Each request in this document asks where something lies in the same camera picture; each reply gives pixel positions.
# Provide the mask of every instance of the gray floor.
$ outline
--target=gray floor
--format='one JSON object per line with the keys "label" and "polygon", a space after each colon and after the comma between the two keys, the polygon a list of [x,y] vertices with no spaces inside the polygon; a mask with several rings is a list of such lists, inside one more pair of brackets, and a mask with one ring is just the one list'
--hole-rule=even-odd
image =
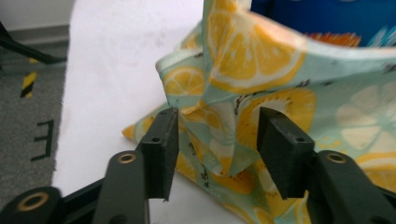
{"label": "gray floor", "polygon": [[[65,56],[68,42],[33,45]],[[62,111],[65,63],[44,65],[0,48],[0,209],[28,189],[50,185]],[[32,97],[21,97],[36,72]]]}

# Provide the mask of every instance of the white cloth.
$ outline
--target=white cloth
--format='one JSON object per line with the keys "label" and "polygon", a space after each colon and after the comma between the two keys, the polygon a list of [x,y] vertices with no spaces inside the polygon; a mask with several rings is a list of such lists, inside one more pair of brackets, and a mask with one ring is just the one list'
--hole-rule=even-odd
{"label": "white cloth", "polygon": [[[63,196],[105,175],[135,145],[123,128],[165,102],[155,62],[202,18],[203,1],[77,0],[52,185]],[[175,175],[170,202],[150,200],[151,223],[243,223]]]}

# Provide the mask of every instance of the yellow and black tape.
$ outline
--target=yellow and black tape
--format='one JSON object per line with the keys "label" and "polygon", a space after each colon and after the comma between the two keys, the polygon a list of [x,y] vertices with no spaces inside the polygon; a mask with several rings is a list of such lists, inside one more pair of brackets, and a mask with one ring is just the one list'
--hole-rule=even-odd
{"label": "yellow and black tape", "polygon": [[35,78],[37,72],[31,72],[23,79],[21,98],[29,98],[33,96],[33,85],[35,84]]}

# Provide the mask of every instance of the black marking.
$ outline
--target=black marking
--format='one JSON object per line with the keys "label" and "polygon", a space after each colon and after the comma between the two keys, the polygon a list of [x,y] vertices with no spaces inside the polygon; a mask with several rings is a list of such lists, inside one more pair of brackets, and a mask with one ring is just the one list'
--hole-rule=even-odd
{"label": "black marking", "polygon": [[201,173],[201,178],[204,180],[204,187],[208,189],[209,188],[209,175],[207,174],[205,167],[204,167],[204,172]]}
{"label": "black marking", "polygon": [[334,83],[333,81],[327,81],[327,82],[323,83],[323,86],[330,86],[333,83]]}
{"label": "black marking", "polygon": [[195,148],[192,143],[189,143],[189,149],[191,150],[192,156],[196,156]]}
{"label": "black marking", "polygon": [[47,132],[46,136],[35,137],[35,142],[47,141],[46,152],[43,155],[39,155],[39,156],[33,157],[32,159],[30,159],[30,161],[39,161],[39,160],[45,159],[46,157],[50,157],[50,153],[51,153],[51,150],[52,150],[53,124],[54,124],[53,119],[51,119],[49,121],[37,123],[37,126],[43,126],[43,125],[48,125],[49,126],[49,129],[48,129],[48,132]]}
{"label": "black marking", "polygon": [[35,83],[32,82],[29,86],[27,86],[26,88],[24,88],[21,92],[21,98],[25,97],[27,94],[31,93],[33,91],[33,85]]}
{"label": "black marking", "polygon": [[238,115],[238,111],[239,111],[239,106],[241,105],[242,101],[245,100],[246,98],[248,98],[251,94],[247,94],[247,95],[241,95],[238,98],[236,98],[236,107],[233,110],[233,112],[235,113],[235,115]]}
{"label": "black marking", "polygon": [[311,79],[300,82],[296,87],[306,87],[309,86],[309,84],[311,84]]}
{"label": "black marking", "polygon": [[384,64],[384,68],[385,68],[385,71],[382,75],[384,75],[386,73],[394,72],[394,71],[396,71],[396,63],[386,63],[386,64]]}
{"label": "black marking", "polygon": [[204,56],[204,54],[201,52],[199,54],[194,55],[194,58],[201,58],[202,56]]}

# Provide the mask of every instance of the fabric bag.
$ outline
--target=fabric bag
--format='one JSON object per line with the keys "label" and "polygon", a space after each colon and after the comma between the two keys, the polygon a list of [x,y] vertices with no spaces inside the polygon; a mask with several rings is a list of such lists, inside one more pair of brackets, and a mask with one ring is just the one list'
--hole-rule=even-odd
{"label": "fabric bag", "polygon": [[247,223],[310,223],[306,196],[283,201],[256,149],[262,106],[396,191],[396,48],[320,43],[238,1],[205,0],[202,22],[156,67],[168,102],[124,135],[138,142],[178,108],[177,170]]}

